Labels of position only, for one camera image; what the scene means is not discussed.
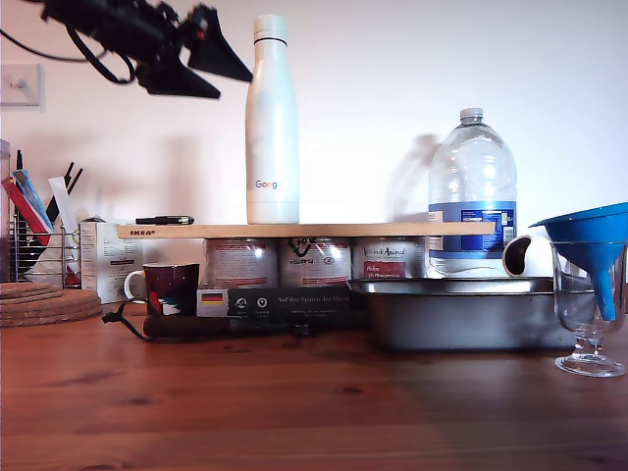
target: wine glass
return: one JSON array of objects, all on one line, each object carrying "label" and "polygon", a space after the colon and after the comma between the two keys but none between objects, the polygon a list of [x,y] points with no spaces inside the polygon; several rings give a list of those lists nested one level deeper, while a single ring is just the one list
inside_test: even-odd
[{"label": "wine glass", "polygon": [[576,338],[573,353],[556,358],[556,366],[597,378],[623,375],[625,367],[602,352],[602,340],[624,323],[626,243],[552,242],[551,248],[554,310]]}]

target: wire basket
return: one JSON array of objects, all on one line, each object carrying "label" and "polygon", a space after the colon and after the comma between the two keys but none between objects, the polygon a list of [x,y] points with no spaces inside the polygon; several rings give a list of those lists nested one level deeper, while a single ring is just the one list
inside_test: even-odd
[{"label": "wire basket", "polygon": [[[46,246],[37,236],[50,236]],[[80,288],[80,234],[34,233],[14,213],[9,225],[11,282],[48,283],[62,288]]]}]

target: bottle cap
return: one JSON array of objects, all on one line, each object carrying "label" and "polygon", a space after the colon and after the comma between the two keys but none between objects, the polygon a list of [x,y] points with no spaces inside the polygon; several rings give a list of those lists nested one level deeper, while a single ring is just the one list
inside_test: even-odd
[{"label": "bottle cap", "polygon": [[460,112],[461,120],[465,118],[482,118],[483,116],[484,111],[482,108],[466,108]]},{"label": "bottle cap", "polygon": [[288,28],[284,19],[277,15],[262,15],[255,19],[254,40],[279,39],[288,42]]}]

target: blue funnel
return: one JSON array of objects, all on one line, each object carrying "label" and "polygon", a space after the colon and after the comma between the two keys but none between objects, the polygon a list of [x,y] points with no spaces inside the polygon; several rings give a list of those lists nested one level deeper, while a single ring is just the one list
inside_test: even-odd
[{"label": "blue funnel", "polygon": [[572,242],[559,243],[558,253],[589,273],[600,314],[605,321],[613,321],[609,271],[628,242],[628,202],[545,219],[531,227],[536,226],[545,226],[552,242]]}]

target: metal tray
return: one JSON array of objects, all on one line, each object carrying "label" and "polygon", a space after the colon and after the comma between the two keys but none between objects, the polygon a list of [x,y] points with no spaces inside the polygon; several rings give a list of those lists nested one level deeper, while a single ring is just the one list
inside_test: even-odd
[{"label": "metal tray", "polygon": [[573,347],[552,278],[354,280],[376,342],[393,350]]}]

